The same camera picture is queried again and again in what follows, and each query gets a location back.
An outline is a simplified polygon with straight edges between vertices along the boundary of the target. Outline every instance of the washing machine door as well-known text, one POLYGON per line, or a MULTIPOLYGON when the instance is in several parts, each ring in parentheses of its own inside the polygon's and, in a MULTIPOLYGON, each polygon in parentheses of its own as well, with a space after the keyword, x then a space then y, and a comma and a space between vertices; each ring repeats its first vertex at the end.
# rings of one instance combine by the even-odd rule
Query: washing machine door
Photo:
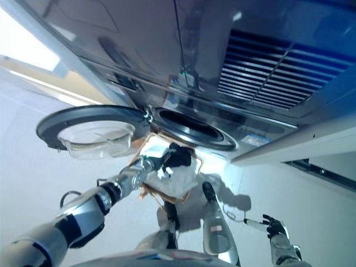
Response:
POLYGON ((149 130, 150 124, 137 109, 96 105, 53 113, 38 124, 36 132, 52 149, 68 150, 77 159, 100 159, 124 154, 149 130))

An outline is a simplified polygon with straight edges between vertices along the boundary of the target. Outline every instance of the white floor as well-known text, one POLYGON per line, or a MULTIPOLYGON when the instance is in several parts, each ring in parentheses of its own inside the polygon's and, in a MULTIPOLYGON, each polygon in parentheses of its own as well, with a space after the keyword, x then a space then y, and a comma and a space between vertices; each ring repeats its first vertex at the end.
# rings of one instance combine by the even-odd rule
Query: white floor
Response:
MULTIPOLYGON (((1 246, 26 230, 53 218, 59 200, 68 190, 85 191, 98 178, 118 172, 128 161, 110 159, 80 161, 67 153, 46 147, 35 134, 45 115, 68 107, 59 101, 36 95, 6 82, 0 83, 1 108, 1 246)), ((262 214, 283 220, 290 239, 300 245, 303 258, 312 266, 354 266, 356 263, 356 194, 307 175, 284 164, 249 167, 226 166, 212 161, 206 172, 218 172, 215 183, 239 249, 242 266, 271 266, 269 240, 265 233, 244 225, 246 217, 260 220, 262 214)), ((151 197, 138 201, 133 192, 119 202, 106 218, 100 235, 84 248, 70 250, 63 266, 132 250, 146 235, 158 229, 158 206, 151 197)), ((182 217, 191 218, 194 229, 179 235, 180 249, 202 251, 201 221, 193 221, 196 208, 182 217)))

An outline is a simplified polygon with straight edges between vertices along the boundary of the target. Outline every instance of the metal panel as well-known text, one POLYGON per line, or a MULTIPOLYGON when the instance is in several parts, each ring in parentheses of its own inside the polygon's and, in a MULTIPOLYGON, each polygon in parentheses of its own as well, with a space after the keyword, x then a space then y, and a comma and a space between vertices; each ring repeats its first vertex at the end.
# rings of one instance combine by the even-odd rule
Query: metal panel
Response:
POLYGON ((232 30, 217 91, 288 110, 355 62, 355 57, 232 30))

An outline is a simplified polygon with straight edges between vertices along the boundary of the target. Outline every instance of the cable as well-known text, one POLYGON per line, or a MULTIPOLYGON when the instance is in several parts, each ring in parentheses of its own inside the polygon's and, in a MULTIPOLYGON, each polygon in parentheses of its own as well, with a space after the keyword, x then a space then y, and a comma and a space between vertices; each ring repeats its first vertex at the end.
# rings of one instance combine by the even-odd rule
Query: cable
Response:
POLYGON ((60 201, 60 208, 63 208, 64 201, 65 201, 66 197, 67 197, 68 195, 70 195, 70 194, 75 194, 75 195, 77 195, 77 196, 80 196, 82 193, 80 193, 80 192, 78 192, 78 191, 68 191, 68 192, 66 192, 66 193, 62 196, 62 198, 61 198, 61 201, 60 201))

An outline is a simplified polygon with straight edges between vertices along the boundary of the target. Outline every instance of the label sticker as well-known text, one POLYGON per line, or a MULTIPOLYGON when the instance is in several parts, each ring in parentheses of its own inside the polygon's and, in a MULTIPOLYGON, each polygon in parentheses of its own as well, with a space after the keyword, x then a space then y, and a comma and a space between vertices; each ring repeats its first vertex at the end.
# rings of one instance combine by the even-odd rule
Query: label sticker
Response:
POLYGON ((263 146, 271 142, 272 140, 250 133, 246 135, 243 139, 241 139, 241 141, 253 146, 263 146))
POLYGON ((210 228, 211 232, 218 232, 218 231, 222 231, 222 230, 223 230, 223 227, 221 227, 221 225, 215 225, 210 228))

